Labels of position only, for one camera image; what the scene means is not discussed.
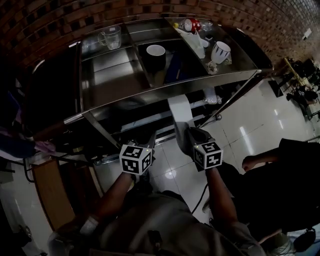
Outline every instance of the fabric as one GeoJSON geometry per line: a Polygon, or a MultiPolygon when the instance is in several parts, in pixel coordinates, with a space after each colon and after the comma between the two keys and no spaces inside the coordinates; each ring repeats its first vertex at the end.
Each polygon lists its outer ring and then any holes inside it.
{"type": "Polygon", "coordinates": [[[185,94],[182,94],[168,98],[167,101],[173,116],[176,142],[181,151],[188,155],[192,146],[188,140],[186,129],[195,127],[189,100],[185,94]]]}
{"type": "Polygon", "coordinates": [[[161,236],[161,251],[157,255],[265,255],[246,225],[231,223],[221,228],[220,233],[194,218],[184,202],[163,194],[152,194],[118,216],[96,239],[75,234],[79,228],[70,230],[74,235],[62,230],[52,235],[51,256],[88,255],[89,248],[97,249],[91,250],[90,255],[154,255],[148,231],[158,231],[161,236]]]}
{"type": "Polygon", "coordinates": [[[297,103],[301,104],[302,106],[304,106],[305,108],[308,107],[308,103],[305,99],[305,92],[306,92],[306,87],[305,86],[300,86],[298,87],[294,93],[288,93],[287,94],[287,99],[293,99],[294,101],[296,101],[297,103]]]}
{"type": "Polygon", "coordinates": [[[0,126],[0,134],[11,137],[11,134],[6,128],[0,126]]]}
{"type": "Polygon", "coordinates": [[[29,158],[35,154],[35,142],[0,134],[0,150],[15,158],[29,158]]]}
{"type": "Polygon", "coordinates": [[[0,90],[0,126],[11,127],[19,110],[19,103],[4,86],[0,90]]]}
{"type": "Polygon", "coordinates": [[[279,151],[278,162],[244,175],[231,165],[218,167],[225,185],[245,209],[257,240],[279,228],[290,232],[320,222],[320,144],[282,139],[279,151]]]}
{"type": "Polygon", "coordinates": [[[34,148],[36,150],[46,152],[46,153],[54,153],[56,152],[56,147],[49,141],[36,141],[34,148]]]}
{"type": "Polygon", "coordinates": [[[294,256],[296,249],[289,237],[283,233],[276,234],[263,243],[263,248],[267,256],[294,256]]]}

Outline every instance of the black cable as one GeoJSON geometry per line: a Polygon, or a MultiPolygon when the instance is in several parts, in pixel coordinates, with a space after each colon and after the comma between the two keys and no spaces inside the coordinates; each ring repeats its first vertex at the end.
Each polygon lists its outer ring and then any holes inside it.
{"type": "Polygon", "coordinates": [[[203,190],[203,192],[202,192],[202,195],[201,195],[201,197],[200,197],[200,200],[199,200],[199,202],[196,204],[195,208],[193,209],[192,214],[194,214],[194,212],[196,211],[196,209],[197,209],[198,206],[200,205],[200,203],[201,203],[201,201],[202,201],[202,198],[203,198],[204,195],[205,195],[205,192],[206,192],[207,187],[208,187],[208,183],[204,186],[204,190],[203,190]]]}
{"type": "Polygon", "coordinates": [[[29,171],[29,170],[27,170],[26,159],[25,159],[25,158],[23,159],[23,168],[24,168],[24,175],[25,175],[25,177],[26,177],[26,180],[27,180],[28,182],[30,182],[30,183],[35,183],[34,180],[31,180],[31,179],[28,177],[28,171],[29,171]]]}

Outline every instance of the stainless steel shelf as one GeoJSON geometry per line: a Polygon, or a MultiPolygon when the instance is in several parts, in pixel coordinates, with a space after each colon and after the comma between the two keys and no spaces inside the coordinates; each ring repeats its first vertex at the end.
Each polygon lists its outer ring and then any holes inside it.
{"type": "MultiPolygon", "coordinates": [[[[217,74],[208,74],[206,68],[213,45],[206,49],[205,58],[199,59],[170,25],[176,20],[160,18],[122,24],[122,38],[126,40],[120,49],[110,51],[104,46],[105,51],[94,50],[90,56],[88,52],[82,52],[82,58],[85,57],[85,61],[82,60],[81,84],[83,111],[91,111],[97,120],[102,120],[112,114],[112,108],[120,111],[138,108],[207,87],[248,80],[258,71],[238,44],[221,27],[213,25],[210,34],[231,47],[232,64],[219,65],[217,74]],[[167,50],[166,68],[157,77],[146,71],[147,63],[144,63],[141,53],[150,42],[158,42],[167,50]],[[192,68],[198,71],[183,80],[165,83],[164,77],[175,51],[185,54],[182,61],[188,67],[188,73],[192,73],[192,68]]],[[[82,46],[96,37],[97,32],[89,35],[82,46]]]]}

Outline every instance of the white mug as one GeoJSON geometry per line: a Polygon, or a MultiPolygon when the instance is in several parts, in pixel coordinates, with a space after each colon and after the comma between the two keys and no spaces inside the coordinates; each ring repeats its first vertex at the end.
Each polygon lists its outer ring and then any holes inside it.
{"type": "Polygon", "coordinates": [[[217,41],[211,52],[211,60],[214,63],[221,64],[230,54],[230,47],[224,42],[217,41]]]}

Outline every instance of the black shirt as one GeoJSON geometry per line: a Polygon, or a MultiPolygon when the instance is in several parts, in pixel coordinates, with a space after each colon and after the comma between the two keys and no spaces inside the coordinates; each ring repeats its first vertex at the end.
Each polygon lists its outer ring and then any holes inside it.
{"type": "Polygon", "coordinates": [[[242,198],[253,217],[285,232],[320,222],[320,144],[282,139],[279,161],[243,175],[242,198]]]}

